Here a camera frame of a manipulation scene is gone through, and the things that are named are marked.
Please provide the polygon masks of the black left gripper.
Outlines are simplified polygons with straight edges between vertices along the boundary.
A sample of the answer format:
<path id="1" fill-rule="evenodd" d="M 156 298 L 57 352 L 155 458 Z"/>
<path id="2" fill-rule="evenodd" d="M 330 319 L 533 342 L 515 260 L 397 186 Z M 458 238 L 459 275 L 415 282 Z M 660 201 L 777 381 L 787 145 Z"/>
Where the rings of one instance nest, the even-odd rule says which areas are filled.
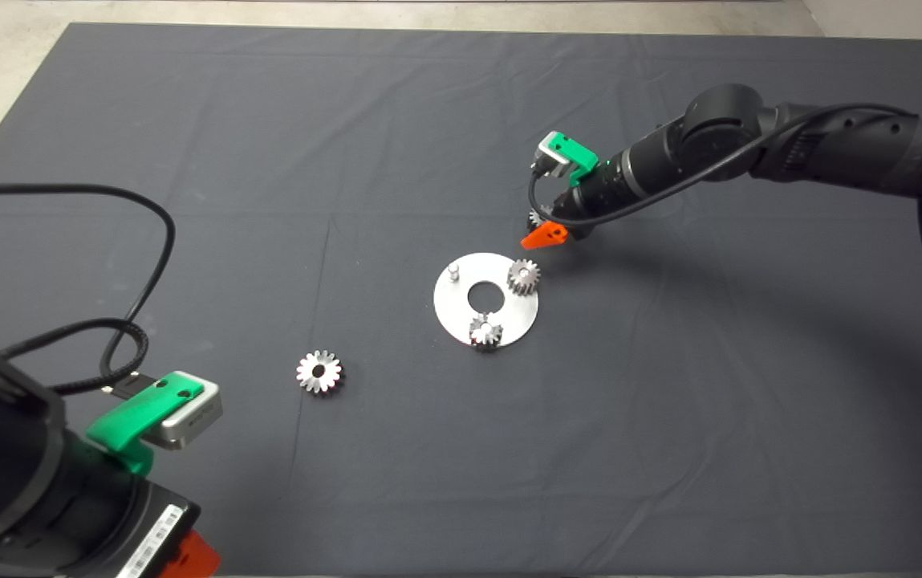
<path id="1" fill-rule="evenodd" d="M 220 556 L 197 531 L 201 508 L 112 462 L 94 469 L 60 519 L 67 577 L 213 577 Z"/>

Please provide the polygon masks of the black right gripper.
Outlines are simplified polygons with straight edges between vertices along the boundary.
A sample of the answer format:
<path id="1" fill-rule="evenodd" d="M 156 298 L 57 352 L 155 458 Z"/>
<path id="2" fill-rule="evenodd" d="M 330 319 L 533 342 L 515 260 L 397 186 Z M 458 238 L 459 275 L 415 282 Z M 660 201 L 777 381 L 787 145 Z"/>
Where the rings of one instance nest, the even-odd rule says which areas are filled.
<path id="1" fill-rule="evenodd" d="M 568 240 L 568 229 L 556 222 L 586 221 L 618 212 L 631 205 L 631 187 L 621 169 L 594 169 L 578 186 L 561 193 L 550 207 L 551 220 L 528 231 L 522 249 L 534 251 L 561 246 Z"/>

